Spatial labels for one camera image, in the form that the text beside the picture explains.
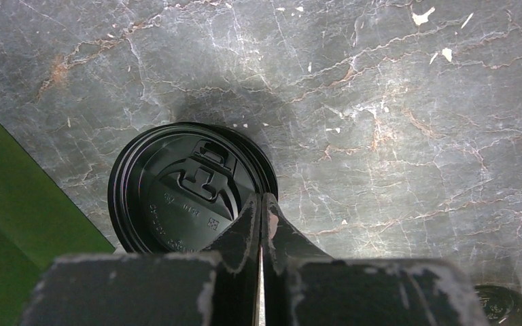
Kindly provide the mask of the green bag holder block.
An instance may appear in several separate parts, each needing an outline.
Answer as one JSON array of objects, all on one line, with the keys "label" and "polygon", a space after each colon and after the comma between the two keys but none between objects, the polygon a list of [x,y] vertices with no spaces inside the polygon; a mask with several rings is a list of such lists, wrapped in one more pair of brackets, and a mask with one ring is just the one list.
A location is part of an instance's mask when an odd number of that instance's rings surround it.
[{"label": "green bag holder block", "polygon": [[15,325],[58,256],[112,253],[93,226],[0,124],[0,325]]}]

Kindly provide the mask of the dark translucent cup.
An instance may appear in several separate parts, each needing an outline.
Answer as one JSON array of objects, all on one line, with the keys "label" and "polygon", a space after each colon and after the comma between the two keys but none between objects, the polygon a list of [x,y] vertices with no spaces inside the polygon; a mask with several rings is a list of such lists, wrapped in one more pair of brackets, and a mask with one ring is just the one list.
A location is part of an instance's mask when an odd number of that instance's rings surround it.
[{"label": "dark translucent cup", "polygon": [[477,297],[490,325],[522,326],[522,294],[496,285],[477,285]]}]

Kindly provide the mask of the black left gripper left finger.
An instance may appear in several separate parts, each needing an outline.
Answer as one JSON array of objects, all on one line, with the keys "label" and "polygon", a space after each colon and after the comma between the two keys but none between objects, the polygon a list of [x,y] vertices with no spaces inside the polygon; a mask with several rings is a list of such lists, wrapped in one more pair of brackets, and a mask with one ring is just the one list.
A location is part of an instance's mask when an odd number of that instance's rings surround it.
[{"label": "black left gripper left finger", "polygon": [[64,255],[33,289],[21,325],[256,325],[260,203],[202,251]]}]

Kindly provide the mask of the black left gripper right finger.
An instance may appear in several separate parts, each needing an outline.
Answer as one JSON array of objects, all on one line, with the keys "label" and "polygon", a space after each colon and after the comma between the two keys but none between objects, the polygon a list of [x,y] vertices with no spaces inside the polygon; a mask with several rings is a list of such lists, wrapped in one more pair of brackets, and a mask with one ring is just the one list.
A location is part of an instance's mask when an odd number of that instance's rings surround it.
[{"label": "black left gripper right finger", "polygon": [[260,205],[267,325],[486,325],[467,275],[442,259],[334,258]]}]

